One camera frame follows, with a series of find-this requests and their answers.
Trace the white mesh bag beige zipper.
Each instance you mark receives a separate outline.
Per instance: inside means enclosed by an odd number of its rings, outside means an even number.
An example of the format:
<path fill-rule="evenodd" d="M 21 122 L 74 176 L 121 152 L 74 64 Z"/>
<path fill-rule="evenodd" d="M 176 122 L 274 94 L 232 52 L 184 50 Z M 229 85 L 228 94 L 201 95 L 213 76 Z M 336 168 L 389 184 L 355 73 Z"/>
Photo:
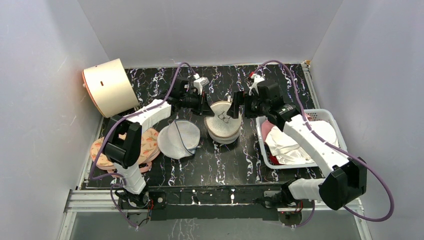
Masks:
<path fill-rule="evenodd" d="M 210 106 L 214 116 L 204 118 L 209 136 L 219 144 L 231 144 L 241 134 L 242 119 L 240 116 L 231 118 L 227 115 L 230 106 L 228 101 L 215 102 Z"/>

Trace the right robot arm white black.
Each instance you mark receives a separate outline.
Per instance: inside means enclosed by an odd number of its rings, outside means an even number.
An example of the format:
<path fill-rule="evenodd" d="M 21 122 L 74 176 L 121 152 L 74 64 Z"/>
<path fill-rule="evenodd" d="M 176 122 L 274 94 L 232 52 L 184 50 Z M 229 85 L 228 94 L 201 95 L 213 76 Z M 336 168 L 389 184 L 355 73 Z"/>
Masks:
<path fill-rule="evenodd" d="M 339 210 L 366 193 L 367 170 L 360 160 L 344 156 L 319 140 L 308 129 L 307 119 L 293 103 L 284 102 L 277 83 L 254 83 L 250 91 L 235 91 L 227 115 L 239 118 L 240 106 L 248 119 L 265 116 L 296 141 L 322 171 L 324 178 L 298 178 L 282 186 L 282 202 L 295 207 L 301 200 L 323 201 Z"/>

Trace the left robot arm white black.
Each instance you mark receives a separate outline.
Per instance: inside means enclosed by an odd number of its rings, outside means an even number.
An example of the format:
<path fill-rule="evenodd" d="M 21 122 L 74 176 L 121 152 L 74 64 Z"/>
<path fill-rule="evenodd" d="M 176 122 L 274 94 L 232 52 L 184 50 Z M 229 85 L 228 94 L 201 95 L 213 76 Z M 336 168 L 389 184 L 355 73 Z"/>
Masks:
<path fill-rule="evenodd" d="M 175 77 L 165 93 L 142 109 L 121 117 L 115 115 L 109 122 L 109 131 L 99 152 L 116 167 L 116 176 L 123 180 L 124 189 L 131 193 L 130 202 L 137 208 L 149 203 L 149 194 L 143 189 L 146 181 L 139 170 L 142 134 L 158 122 L 168 119 L 180 109 L 189 109 L 197 116 L 213 117 L 204 88 L 207 77 L 195 75 L 192 84 L 187 78 Z"/>

